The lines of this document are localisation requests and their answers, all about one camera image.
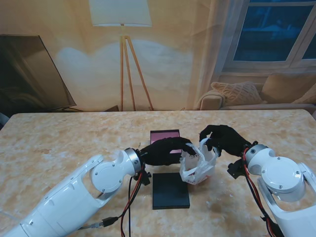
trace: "marble tabletop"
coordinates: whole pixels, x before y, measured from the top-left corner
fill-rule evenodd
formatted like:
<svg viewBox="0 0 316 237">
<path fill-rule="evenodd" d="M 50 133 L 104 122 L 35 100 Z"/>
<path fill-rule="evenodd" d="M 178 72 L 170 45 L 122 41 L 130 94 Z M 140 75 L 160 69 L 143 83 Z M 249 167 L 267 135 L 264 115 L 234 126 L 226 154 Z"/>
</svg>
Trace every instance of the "marble tabletop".
<svg viewBox="0 0 316 237">
<path fill-rule="evenodd" d="M 151 130 L 179 129 L 181 136 L 198 145 L 198 133 L 208 124 L 232 126 L 248 141 L 257 140 L 277 155 L 304 162 L 316 172 L 316 121 L 304 110 L 17 114 L 0 131 L 0 236 L 91 156 L 103 154 L 106 160 L 114 160 L 119 150 L 142 148 L 149 144 Z M 190 209 L 152 210 L 152 185 L 142 186 L 131 208 L 132 235 L 267 236 L 245 179 L 235 180 L 226 171 L 236 160 L 223 152 L 212 177 L 199 185 L 189 185 Z M 147 166 L 151 173 L 179 169 L 179 165 Z M 127 202 L 128 180 L 126 176 L 119 193 L 89 224 L 120 215 Z M 85 184 L 93 195 L 98 194 L 89 177 Z M 299 202 L 280 205 L 285 210 L 307 207 L 313 203 L 309 195 L 307 192 Z M 116 222 L 71 236 L 119 235 Z"/>
</svg>

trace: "floor lamp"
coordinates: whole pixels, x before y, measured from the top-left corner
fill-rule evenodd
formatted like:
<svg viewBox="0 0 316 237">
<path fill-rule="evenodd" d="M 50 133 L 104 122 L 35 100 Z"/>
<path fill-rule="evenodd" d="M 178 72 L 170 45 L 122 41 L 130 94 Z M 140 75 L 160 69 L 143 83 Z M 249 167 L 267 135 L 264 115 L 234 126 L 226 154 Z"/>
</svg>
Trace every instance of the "floor lamp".
<svg viewBox="0 0 316 237">
<path fill-rule="evenodd" d="M 123 78 L 124 78 L 124 59 L 127 68 L 129 89 L 133 102 L 133 109 L 136 111 L 133 93 L 132 79 L 130 75 L 129 59 L 127 54 L 127 43 L 133 55 L 143 88 L 145 90 L 150 110 L 154 110 L 142 71 L 140 69 L 137 56 L 133 47 L 132 40 L 124 33 L 124 27 L 150 27 L 152 21 L 149 14 L 147 0 L 89 0 L 92 24 L 94 26 L 120 26 L 122 36 L 119 39 L 120 45 L 120 110 L 123 111 Z"/>
</svg>

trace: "lamp shade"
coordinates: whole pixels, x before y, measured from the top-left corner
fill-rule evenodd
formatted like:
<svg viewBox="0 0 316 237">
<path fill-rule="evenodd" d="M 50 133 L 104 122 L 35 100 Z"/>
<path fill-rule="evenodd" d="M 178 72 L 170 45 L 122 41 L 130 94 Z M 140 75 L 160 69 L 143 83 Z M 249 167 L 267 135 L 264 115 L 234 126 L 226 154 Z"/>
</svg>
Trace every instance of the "lamp shade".
<svg viewBox="0 0 316 237">
<path fill-rule="evenodd" d="M 89 0 L 94 26 L 152 26 L 147 0 Z"/>
</svg>

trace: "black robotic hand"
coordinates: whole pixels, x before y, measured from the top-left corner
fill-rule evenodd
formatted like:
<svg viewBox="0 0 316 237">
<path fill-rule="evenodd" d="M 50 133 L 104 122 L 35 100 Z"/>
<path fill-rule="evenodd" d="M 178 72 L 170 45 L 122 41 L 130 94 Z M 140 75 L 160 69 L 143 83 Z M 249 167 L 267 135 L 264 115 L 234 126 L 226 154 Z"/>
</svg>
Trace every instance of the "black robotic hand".
<svg viewBox="0 0 316 237">
<path fill-rule="evenodd" d="M 141 157 L 145 160 L 145 163 L 149 165 L 177 164 L 180 162 L 180 156 L 170 154 L 172 150 L 182 149 L 191 155 L 196 154 L 186 143 L 191 143 L 191 141 L 183 137 L 164 138 L 143 148 L 140 151 Z"/>
<path fill-rule="evenodd" d="M 212 147 L 219 149 L 219 153 L 224 150 L 227 153 L 241 157 L 244 149 L 251 146 L 251 143 L 240 136 L 232 127 L 227 125 L 209 125 L 200 134 L 199 140 L 206 138 L 211 134 L 210 138 L 206 141 L 208 150 Z"/>
</svg>

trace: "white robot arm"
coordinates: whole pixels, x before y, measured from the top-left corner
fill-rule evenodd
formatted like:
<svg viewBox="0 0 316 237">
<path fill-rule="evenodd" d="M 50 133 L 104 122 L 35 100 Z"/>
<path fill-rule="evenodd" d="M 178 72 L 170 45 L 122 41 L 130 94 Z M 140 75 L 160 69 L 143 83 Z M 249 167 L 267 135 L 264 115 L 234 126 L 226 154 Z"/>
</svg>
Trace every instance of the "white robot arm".
<svg viewBox="0 0 316 237">
<path fill-rule="evenodd" d="M 255 145 L 245 155 L 249 173 L 261 175 L 258 186 L 285 237 L 316 236 L 316 204 L 303 210 L 284 211 L 272 194 L 282 201 L 300 200 L 308 184 L 316 196 L 316 178 L 303 163 L 276 157 L 272 149 Z"/>
<path fill-rule="evenodd" d="M 103 194 L 91 196 L 82 180 L 90 173 L 94 187 Z M 63 237 L 78 230 L 120 189 L 126 174 L 141 171 L 136 152 L 120 151 L 113 162 L 104 162 L 102 155 L 91 157 L 85 164 L 51 189 L 19 225 L 5 237 Z"/>
</svg>

